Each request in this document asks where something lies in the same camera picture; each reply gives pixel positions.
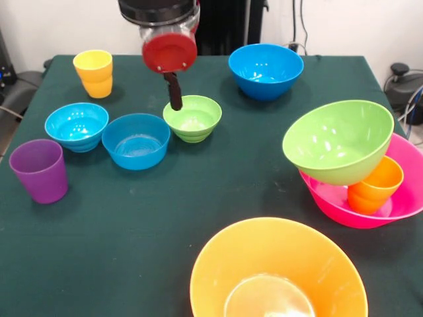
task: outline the bowl rim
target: bowl rim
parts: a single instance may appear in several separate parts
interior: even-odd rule
[[[159,121],[161,121],[161,122],[163,122],[164,124],[165,124],[165,126],[167,127],[167,137],[166,137],[166,141],[158,148],[158,149],[155,149],[154,151],[151,151],[151,152],[148,152],[146,155],[139,155],[139,156],[136,156],[136,157],[134,157],[134,156],[130,156],[130,155],[122,155],[122,154],[118,154],[114,149],[110,149],[110,147],[108,147],[108,146],[106,146],[106,144],[104,144],[104,135],[105,135],[105,133],[103,133],[102,134],[102,136],[101,136],[101,143],[103,144],[103,147],[109,152],[109,153],[113,153],[113,154],[115,154],[115,155],[119,155],[119,157],[128,157],[128,158],[131,158],[131,159],[134,159],[134,158],[139,158],[139,157],[145,157],[145,156],[147,156],[147,155],[150,155],[150,154],[153,154],[153,153],[156,153],[156,152],[158,152],[158,151],[160,151],[163,147],[165,147],[166,146],[166,144],[168,144],[169,143],[169,140],[171,139],[171,129],[170,129],[170,127],[169,127],[169,125],[167,124],[167,122],[164,120],[164,119],[162,119],[162,118],[160,118],[159,116],[156,116],[156,115],[154,115],[154,114],[144,114],[144,113],[141,113],[141,112],[138,112],[138,113],[134,113],[134,114],[126,114],[126,115],[124,115],[124,116],[120,116],[119,118],[116,118],[115,120],[113,120],[113,121],[111,121],[107,126],[106,126],[106,129],[104,130],[104,132],[112,125],[112,124],[116,124],[116,122],[119,122],[119,121],[121,121],[121,120],[123,120],[124,118],[126,118],[126,117],[146,117],[146,116],[148,116],[148,117],[153,117],[153,118],[155,118],[155,120],[159,120]]]
[[[349,163],[342,164],[342,165],[339,165],[339,166],[337,165],[337,166],[333,166],[333,167],[326,167],[326,168],[316,168],[314,166],[306,166],[306,165],[303,165],[303,164],[299,164],[299,163],[295,162],[295,160],[293,160],[291,157],[289,157],[286,154],[286,136],[287,136],[288,132],[290,132],[293,129],[294,125],[297,122],[299,122],[300,120],[302,120],[305,117],[311,116],[314,112],[317,112],[317,111],[319,111],[319,110],[321,110],[323,108],[326,108],[326,107],[329,107],[329,106],[333,106],[334,104],[343,104],[343,103],[347,103],[347,102],[351,102],[351,101],[361,102],[361,103],[365,103],[365,104],[372,104],[372,105],[377,106],[378,108],[382,109],[388,115],[388,117],[390,119],[390,122],[391,122],[391,128],[390,128],[391,132],[388,134],[388,136],[386,137],[386,139],[376,149],[374,149],[369,154],[367,154],[367,155],[363,156],[362,158],[359,158],[359,159],[357,159],[357,160],[355,160],[353,162],[349,162]],[[315,109],[307,112],[306,114],[303,114],[300,118],[296,119],[291,124],[291,126],[288,128],[288,130],[286,130],[286,132],[285,132],[284,138],[282,140],[282,151],[284,152],[285,157],[289,161],[291,161],[294,165],[298,166],[299,168],[306,168],[308,170],[319,170],[319,171],[337,170],[337,169],[340,169],[340,168],[349,167],[349,166],[355,165],[355,164],[357,164],[359,162],[362,162],[362,161],[368,159],[369,157],[371,157],[372,155],[374,155],[376,152],[380,151],[384,146],[386,146],[386,143],[389,142],[389,140],[391,140],[392,134],[394,132],[394,128],[395,128],[395,121],[394,121],[394,117],[393,117],[392,113],[390,113],[390,111],[386,107],[382,106],[381,104],[378,104],[376,102],[369,101],[369,100],[360,100],[360,99],[339,100],[339,101],[336,101],[336,102],[331,102],[329,104],[325,104],[323,106],[319,106],[319,107],[317,107],[317,108],[315,108]]]
[[[303,223],[300,223],[298,221],[294,221],[294,220],[287,219],[287,218],[279,218],[279,217],[254,217],[254,218],[243,219],[243,220],[237,221],[236,223],[232,223],[230,225],[227,225],[225,228],[219,230],[217,233],[215,233],[206,242],[206,244],[201,249],[200,253],[197,255],[196,261],[194,262],[194,267],[192,268],[192,273],[191,273],[191,278],[190,278],[190,304],[191,304],[191,309],[192,309],[192,313],[193,313],[194,317],[197,317],[197,316],[196,316],[196,313],[195,313],[195,304],[194,304],[194,299],[193,299],[193,287],[194,287],[193,278],[194,278],[194,274],[196,274],[196,271],[198,270],[198,262],[199,262],[200,257],[206,251],[208,246],[211,245],[213,243],[213,241],[216,240],[222,233],[224,233],[228,230],[231,230],[233,227],[237,227],[239,225],[242,225],[243,223],[257,222],[257,221],[277,221],[279,223],[289,223],[291,225],[297,226],[298,228],[301,227],[303,229],[307,229],[309,232],[313,232],[314,234],[316,234],[317,236],[320,236],[323,240],[328,242],[331,246],[333,246],[335,250],[340,252],[342,257],[348,262],[349,266],[354,271],[354,275],[356,276],[356,278],[357,278],[357,280],[360,284],[360,289],[362,290],[362,294],[364,295],[365,316],[368,315],[369,303],[368,303],[367,293],[365,291],[363,279],[360,276],[360,273],[358,272],[358,269],[354,265],[353,261],[348,257],[348,255],[343,251],[343,249],[339,245],[337,245],[333,240],[331,240],[329,237],[327,237],[326,235],[324,235],[323,233],[321,233],[317,229],[314,229],[314,228],[307,226]]]
[[[284,79],[283,81],[275,81],[275,82],[273,82],[273,83],[260,83],[260,82],[256,82],[256,81],[253,81],[252,79],[248,79],[248,78],[245,78],[245,77],[243,77],[243,76],[240,76],[236,71],[234,71],[233,70],[233,67],[232,67],[232,60],[233,60],[233,56],[234,56],[234,54],[236,54],[237,52],[240,52],[240,51],[243,51],[243,50],[247,50],[248,48],[250,48],[250,47],[255,47],[255,46],[271,46],[271,47],[277,47],[277,48],[281,48],[282,50],[285,50],[285,51],[289,51],[289,53],[291,53],[292,54],[292,56],[295,56],[295,58],[297,58],[298,60],[300,60],[301,61],[301,68],[300,68],[300,70],[298,71],[298,73],[296,74],[296,75],[294,75],[294,76],[292,76],[292,77],[289,77],[289,78],[287,78],[287,79]],[[284,47],[284,46],[281,46],[281,45],[277,45],[277,44],[271,44],[271,43],[257,43],[257,44],[248,44],[248,45],[245,45],[245,46],[241,46],[240,48],[237,48],[235,51],[233,51],[232,53],[231,53],[231,55],[229,56],[229,59],[228,59],[228,65],[229,65],[229,68],[230,68],[230,70],[232,71],[232,73],[234,74],[234,75],[236,75],[236,76],[238,76],[238,77],[240,77],[240,78],[242,78],[242,79],[244,79],[244,80],[246,80],[246,81],[249,81],[249,82],[251,82],[251,83],[258,83],[258,84],[261,84],[261,85],[275,85],[275,84],[282,84],[282,83],[286,83],[286,82],[288,82],[288,81],[291,81],[291,80],[293,80],[293,79],[295,79],[295,78],[298,78],[298,76],[300,76],[301,74],[302,74],[302,72],[304,71],[304,61],[303,61],[303,59],[301,58],[301,56],[298,54],[298,53],[295,53],[293,50],[290,50],[289,48],[286,48],[286,47]]]
[[[418,152],[418,154],[422,157],[423,160],[423,153],[420,152],[410,141],[406,140],[405,138],[401,137],[400,135],[393,133],[392,138],[397,139],[400,142],[407,142],[409,143],[410,146],[413,146],[416,149],[416,152]],[[303,171],[299,170],[299,174],[300,176],[303,178],[303,181],[305,182],[305,185],[309,188],[309,190],[311,190],[314,194],[316,194],[318,197],[320,197],[321,199],[323,199],[325,202],[327,202],[329,205],[337,208],[338,210],[341,210],[342,212],[348,213],[350,215],[356,216],[356,217],[360,217],[360,218],[367,218],[367,219],[372,219],[372,220],[378,220],[378,221],[396,221],[396,220],[401,220],[401,219],[405,219],[405,218],[409,218],[412,216],[417,215],[418,213],[420,213],[421,211],[423,211],[423,208],[419,208],[417,210],[414,210],[410,213],[407,213],[406,215],[402,215],[402,216],[395,216],[395,217],[379,217],[379,216],[373,216],[373,215],[362,215],[361,213],[355,213],[353,211],[347,210],[341,206],[335,205],[333,203],[331,203],[330,201],[325,200],[319,193],[317,193],[315,191],[315,189],[313,187],[311,187],[309,185],[309,181],[308,179],[314,179],[313,177],[311,177],[310,175],[307,175],[306,173],[304,173]]]
[[[181,129],[175,127],[173,124],[171,124],[166,119],[166,115],[165,115],[165,112],[171,107],[171,102],[170,101],[166,104],[166,106],[163,108],[163,111],[162,111],[162,116],[163,116],[164,121],[167,123],[167,125],[169,127],[171,127],[171,129],[176,130],[176,131],[181,132],[181,133],[191,133],[191,132],[192,133],[201,133],[201,132],[205,132],[205,131],[207,131],[209,129],[214,129],[218,125],[218,123],[220,122],[220,120],[222,119],[222,115],[223,115],[223,111],[222,111],[222,108],[219,105],[219,103],[216,100],[214,100],[214,99],[211,99],[211,98],[206,97],[206,96],[200,96],[198,94],[189,94],[189,95],[186,95],[186,96],[182,96],[182,99],[183,98],[192,98],[192,97],[196,97],[196,98],[200,97],[201,99],[211,100],[217,106],[217,109],[219,110],[219,117],[217,118],[217,120],[214,121],[214,123],[211,126],[205,128],[205,129],[199,129],[199,130],[194,130],[194,131],[181,130]]]
[[[72,107],[72,106],[76,106],[76,105],[78,105],[78,104],[89,104],[89,105],[91,105],[91,106],[94,106],[95,108],[98,108],[99,110],[101,110],[101,111],[103,111],[105,114],[106,114],[106,116],[107,116],[107,118],[106,118],[106,121],[105,121],[105,123],[103,123],[103,125],[102,125],[102,127],[101,127],[101,129],[99,129],[96,133],[94,133],[93,135],[91,135],[91,136],[89,136],[89,137],[85,137],[85,138],[80,138],[80,139],[75,139],[75,140],[67,140],[67,139],[60,139],[59,137],[55,137],[55,136],[53,136],[53,135],[51,135],[50,134],[50,132],[48,131],[48,129],[47,129],[47,123],[49,122],[49,120],[51,119],[51,117],[56,113],[56,112],[59,112],[60,110],[62,110],[62,109],[65,109],[65,108],[70,108],[70,107]],[[62,106],[62,107],[60,107],[60,108],[58,108],[58,109],[56,109],[56,110],[54,110],[48,117],[47,117],[47,119],[46,119],[46,121],[44,122],[44,131],[46,131],[46,133],[48,134],[48,136],[49,137],[51,137],[52,139],[54,139],[54,140],[56,140],[56,141],[59,141],[59,142],[66,142],[66,143],[74,143],[74,142],[80,142],[80,141],[82,141],[82,140],[88,140],[88,139],[91,139],[91,138],[93,138],[93,137],[96,137],[96,136],[98,136],[98,134],[101,134],[102,133],[102,131],[106,128],[106,126],[108,125],[108,121],[109,121],[109,119],[110,119],[110,116],[109,116],[109,114],[108,114],[108,111],[105,109],[105,108],[103,108],[102,106],[100,106],[99,104],[94,104],[94,103],[92,103],[92,102],[75,102],[75,103],[73,103],[73,104],[66,104],[65,106]]]

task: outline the pink bowl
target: pink bowl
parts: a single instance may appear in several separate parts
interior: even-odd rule
[[[360,215],[347,202],[347,187],[328,185],[300,172],[323,213],[347,227],[371,229],[411,217],[423,209],[423,154],[406,139],[393,134],[387,156],[404,170],[404,182],[375,214]]]

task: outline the blue bowl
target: blue bowl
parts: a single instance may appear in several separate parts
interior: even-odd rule
[[[145,170],[159,164],[171,138],[167,123],[151,114],[128,114],[111,122],[102,142],[113,161],[127,170]]]
[[[94,149],[108,123],[108,112],[98,104],[80,102],[52,112],[44,124],[47,134],[61,146],[84,153]]]
[[[274,44],[252,44],[235,50],[229,68],[239,88],[260,101],[275,100],[291,88],[304,69],[302,58]]]

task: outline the cup rim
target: cup rim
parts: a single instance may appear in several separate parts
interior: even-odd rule
[[[366,185],[366,186],[368,186],[368,187],[370,187],[370,188],[373,188],[373,189],[375,189],[375,190],[393,190],[393,189],[395,189],[396,187],[399,187],[399,186],[400,186],[400,185],[404,182],[404,170],[403,170],[403,168],[401,167],[401,165],[400,165],[400,164],[398,164],[398,162],[397,162],[396,160],[394,160],[394,159],[393,159],[393,158],[391,158],[391,157],[388,157],[387,155],[384,155],[382,159],[388,159],[388,160],[390,160],[391,162],[393,162],[393,163],[395,164],[395,166],[396,166],[397,168],[399,168],[399,170],[401,171],[401,180],[400,180],[399,182],[397,182],[395,185],[393,185],[393,186],[389,186],[389,187],[374,186],[374,185],[371,185],[371,184],[367,183],[367,182],[365,181],[365,179],[364,179],[364,180],[362,180],[362,181],[361,181],[361,182],[359,182],[359,183],[362,183],[362,184],[364,184],[364,185]]]
[[[20,171],[20,170],[16,169],[13,166],[13,164],[12,164],[12,158],[15,155],[17,155],[18,151],[20,149],[22,149],[23,147],[25,147],[25,146],[27,146],[27,145],[29,145],[31,143],[38,143],[38,142],[49,142],[49,143],[53,143],[56,147],[59,147],[60,152],[59,152],[58,159],[53,164],[49,165],[48,167],[46,167],[46,168],[44,168],[42,170],[37,170],[36,172],[23,172],[23,171]],[[27,141],[25,143],[22,143],[15,150],[13,150],[12,154],[9,157],[9,166],[11,167],[11,169],[13,170],[13,172],[15,172],[17,174],[36,175],[36,174],[43,173],[43,172],[45,172],[45,171],[47,171],[47,170],[55,167],[57,164],[59,164],[59,162],[62,160],[62,158],[63,158],[63,148],[61,147],[61,145],[58,142],[53,141],[53,140],[49,140],[49,139],[35,139],[35,140],[31,140],[31,141]]]
[[[52,135],[49,131],[48,131],[48,129],[47,129],[47,123],[48,123],[48,121],[50,120],[50,118],[56,113],[56,112],[59,112],[60,110],[62,110],[62,109],[64,109],[64,108],[68,108],[68,107],[71,107],[71,106],[75,106],[75,105],[78,105],[78,104],[90,104],[90,105],[92,105],[92,106],[96,106],[99,110],[102,110],[103,112],[105,112],[106,113],[106,115],[107,115],[107,120],[106,120],[106,122],[102,125],[102,127],[96,132],[96,133],[94,133],[92,136],[90,136],[90,137],[86,137],[86,138],[80,138],[80,139],[74,139],[74,140],[67,140],[67,139],[60,139],[59,137],[56,137],[56,136],[54,136],[54,135]],[[75,102],[75,103],[73,103],[73,104],[66,104],[65,106],[62,106],[62,107],[60,107],[60,108],[58,108],[58,109],[56,109],[56,110],[54,110],[51,114],[49,114],[48,115],[48,117],[47,117],[47,119],[46,119],[46,121],[44,122],[44,131],[46,131],[46,133],[48,134],[48,136],[49,137],[51,137],[52,139],[55,139],[55,140],[57,140],[57,141],[59,141],[59,142],[66,142],[66,143],[73,143],[73,142],[80,142],[80,141],[82,141],[82,140],[87,140],[87,139],[91,139],[91,138],[93,138],[93,137],[96,137],[96,136],[98,136],[100,133],[102,133],[102,131],[106,128],[106,126],[108,125],[108,122],[109,122],[109,120],[110,120],[110,116],[109,116],[109,114],[108,114],[108,111],[106,110],[106,108],[104,108],[104,107],[102,107],[102,106],[100,106],[99,104],[95,104],[95,103],[92,103],[92,102]]]
[[[77,65],[76,59],[77,59],[78,57],[80,57],[80,56],[81,56],[81,55],[83,55],[83,54],[86,54],[86,53],[91,53],[91,52],[101,52],[101,53],[105,53],[105,54],[109,57],[109,61],[108,61],[108,63],[107,63],[107,64],[105,64],[104,66],[101,66],[101,67],[81,67],[80,65]],[[103,69],[103,68],[105,68],[105,67],[109,66],[109,65],[110,65],[110,63],[112,63],[112,61],[113,61],[113,55],[112,55],[110,52],[106,51],[106,50],[87,50],[87,51],[83,51],[83,52],[81,52],[81,53],[78,53],[78,54],[77,54],[77,55],[73,58],[72,63],[73,63],[73,66],[74,66],[75,68],[81,69],[81,70],[83,70],[83,71],[96,71],[96,70]]]

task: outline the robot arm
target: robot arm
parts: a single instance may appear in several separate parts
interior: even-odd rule
[[[199,0],[119,0],[119,8],[126,20],[139,26],[144,63],[164,75],[172,109],[180,110],[176,72],[187,70],[197,58]]]

